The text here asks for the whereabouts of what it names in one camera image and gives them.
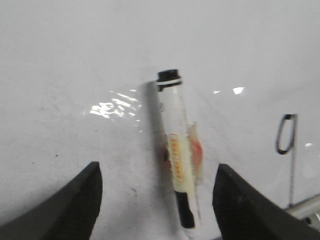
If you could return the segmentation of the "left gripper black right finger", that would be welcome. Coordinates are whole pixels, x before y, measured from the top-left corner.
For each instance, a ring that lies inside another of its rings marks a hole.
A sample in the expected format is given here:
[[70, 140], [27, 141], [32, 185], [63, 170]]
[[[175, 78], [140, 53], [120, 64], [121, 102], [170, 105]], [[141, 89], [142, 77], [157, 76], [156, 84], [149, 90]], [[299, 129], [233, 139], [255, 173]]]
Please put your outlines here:
[[219, 164], [212, 207], [224, 240], [318, 240], [307, 226], [258, 192], [227, 164]]

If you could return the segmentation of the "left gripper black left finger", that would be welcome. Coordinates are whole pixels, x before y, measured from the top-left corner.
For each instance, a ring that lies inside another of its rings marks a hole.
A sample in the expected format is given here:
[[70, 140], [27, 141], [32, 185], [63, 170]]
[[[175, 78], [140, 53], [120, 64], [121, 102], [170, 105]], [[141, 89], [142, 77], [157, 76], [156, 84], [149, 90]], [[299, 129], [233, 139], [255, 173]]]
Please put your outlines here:
[[100, 164], [89, 163], [50, 198], [0, 227], [2, 240], [88, 240], [103, 193]]

